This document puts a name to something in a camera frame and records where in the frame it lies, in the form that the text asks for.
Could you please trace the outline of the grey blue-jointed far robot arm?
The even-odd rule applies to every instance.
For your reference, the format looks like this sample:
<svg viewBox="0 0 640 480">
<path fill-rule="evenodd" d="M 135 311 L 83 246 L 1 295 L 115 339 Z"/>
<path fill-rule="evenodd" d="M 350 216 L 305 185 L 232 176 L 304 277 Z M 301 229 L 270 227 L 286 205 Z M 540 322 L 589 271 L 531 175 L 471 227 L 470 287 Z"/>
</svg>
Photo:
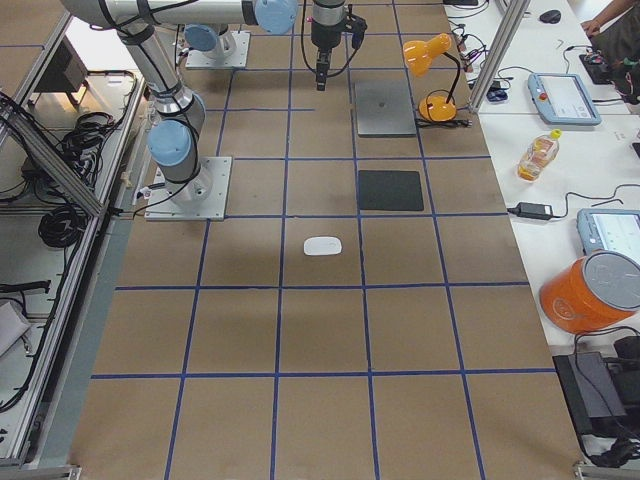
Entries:
<svg viewBox="0 0 640 480">
<path fill-rule="evenodd" d="M 191 50 L 213 60 L 226 59 L 236 51 L 236 41 L 228 24 L 186 24 L 184 39 Z"/>
</svg>

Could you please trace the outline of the grey blue-jointed near robot arm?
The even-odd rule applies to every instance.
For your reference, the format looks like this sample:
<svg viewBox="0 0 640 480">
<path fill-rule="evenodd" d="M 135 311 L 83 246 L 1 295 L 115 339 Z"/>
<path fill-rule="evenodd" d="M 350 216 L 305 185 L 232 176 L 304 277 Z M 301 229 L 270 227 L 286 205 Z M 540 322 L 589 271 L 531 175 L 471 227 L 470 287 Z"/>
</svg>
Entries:
<svg viewBox="0 0 640 480">
<path fill-rule="evenodd" d="M 205 107 L 176 71 L 156 28 L 163 24 L 258 25 L 284 34 L 294 25 L 294 1 L 65 1 L 75 17 L 114 30 L 136 63 L 156 101 L 160 122 L 148 134 L 148 149 L 166 186 L 179 198 L 202 180 L 198 142 Z"/>
</svg>

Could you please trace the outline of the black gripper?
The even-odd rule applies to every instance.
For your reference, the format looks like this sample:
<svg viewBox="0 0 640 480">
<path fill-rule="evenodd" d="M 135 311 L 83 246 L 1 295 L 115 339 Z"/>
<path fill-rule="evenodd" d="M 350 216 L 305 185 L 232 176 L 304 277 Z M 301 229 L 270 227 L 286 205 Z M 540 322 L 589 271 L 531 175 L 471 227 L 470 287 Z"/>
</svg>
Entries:
<svg viewBox="0 0 640 480">
<path fill-rule="evenodd" d="M 345 2 L 341 0 L 314 0 L 312 8 L 311 39 L 318 47 L 316 55 L 316 90 L 326 89 L 331 64 L 331 48 L 340 43 L 346 20 Z"/>
</svg>

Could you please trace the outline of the person's hand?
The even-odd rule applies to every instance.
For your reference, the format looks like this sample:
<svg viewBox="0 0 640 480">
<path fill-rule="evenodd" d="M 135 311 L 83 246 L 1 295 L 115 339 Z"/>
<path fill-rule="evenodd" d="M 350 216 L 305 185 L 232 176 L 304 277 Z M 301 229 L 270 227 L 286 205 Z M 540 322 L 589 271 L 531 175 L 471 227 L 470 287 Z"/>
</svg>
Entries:
<svg viewBox="0 0 640 480">
<path fill-rule="evenodd" d="M 601 24 L 597 19 L 584 21 L 581 23 L 581 27 L 589 38 L 599 34 L 601 30 Z"/>
</svg>

